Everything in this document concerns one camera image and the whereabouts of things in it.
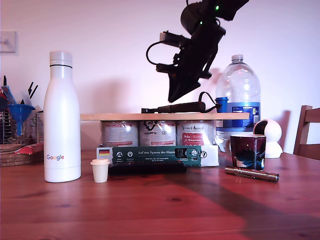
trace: mug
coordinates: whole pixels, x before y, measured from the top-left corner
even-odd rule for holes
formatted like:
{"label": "mug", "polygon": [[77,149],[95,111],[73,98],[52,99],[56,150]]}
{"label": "mug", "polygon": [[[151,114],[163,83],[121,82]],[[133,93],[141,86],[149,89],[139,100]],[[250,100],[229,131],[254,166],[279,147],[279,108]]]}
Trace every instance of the mug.
{"label": "mug", "polygon": [[261,134],[230,136],[233,167],[263,170],[265,168],[267,137]]}

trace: blue funnel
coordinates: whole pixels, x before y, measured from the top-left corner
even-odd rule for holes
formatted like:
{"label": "blue funnel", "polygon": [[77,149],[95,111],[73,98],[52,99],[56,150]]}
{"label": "blue funnel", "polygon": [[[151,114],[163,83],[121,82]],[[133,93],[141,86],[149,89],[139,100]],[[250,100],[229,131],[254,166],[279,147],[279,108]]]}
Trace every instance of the blue funnel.
{"label": "blue funnel", "polygon": [[16,135],[21,136],[22,123],[27,120],[35,107],[26,104],[9,104],[8,107],[12,118],[16,121]]}

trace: plastic water bottle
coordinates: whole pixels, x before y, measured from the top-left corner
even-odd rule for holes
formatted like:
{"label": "plastic water bottle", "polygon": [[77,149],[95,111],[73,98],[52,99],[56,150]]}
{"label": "plastic water bottle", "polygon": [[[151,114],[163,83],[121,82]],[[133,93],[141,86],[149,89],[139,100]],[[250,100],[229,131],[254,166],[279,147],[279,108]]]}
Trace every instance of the plastic water bottle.
{"label": "plastic water bottle", "polygon": [[81,176],[80,110],[72,78],[72,55],[50,52],[51,78],[43,107],[44,179],[68,182]]}
{"label": "plastic water bottle", "polygon": [[231,134],[252,134],[260,121],[260,82],[254,71],[243,62],[244,56],[233,55],[216,85],[216,97],[228,97],[227,113],[250,113],[249,119],[216,121],[215,142],[222,152],[229,152]]}

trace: cat food can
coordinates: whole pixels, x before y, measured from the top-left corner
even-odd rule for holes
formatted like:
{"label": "cat food can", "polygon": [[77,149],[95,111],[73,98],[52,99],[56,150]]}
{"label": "cat food can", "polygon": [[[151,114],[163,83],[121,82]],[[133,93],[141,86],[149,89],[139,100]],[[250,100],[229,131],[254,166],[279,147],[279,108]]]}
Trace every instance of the cat food can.
{"label": "cat food can", "polygon": [[102,146],[137,147],[137,121],[101,121]]}
{"label": "cat food can", "polygon": [[213,120],[181,120],[176,124],[178,146],[213,145],[214,137]]}
{"label": "cat food can", "polygon": [[167,120],[146,120],[139,123],[139,145],[175,146],[176,122]]}

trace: bottle cap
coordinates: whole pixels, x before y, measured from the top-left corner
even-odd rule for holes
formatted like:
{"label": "bottle cap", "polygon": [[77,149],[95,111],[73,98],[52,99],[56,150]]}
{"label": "bottle cap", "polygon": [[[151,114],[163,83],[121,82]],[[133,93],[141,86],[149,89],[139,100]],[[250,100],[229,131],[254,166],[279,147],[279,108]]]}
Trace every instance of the bottle cap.
{"label": "bottle cap", "polygon": [[244,56],[242,54],[233,55],[231,60],[243,60]]}
{"label": "bottle cap", "polygon": [[72,54],[67,51],[51,51],[50,67],[52,65],[64,65],[72,68]]}

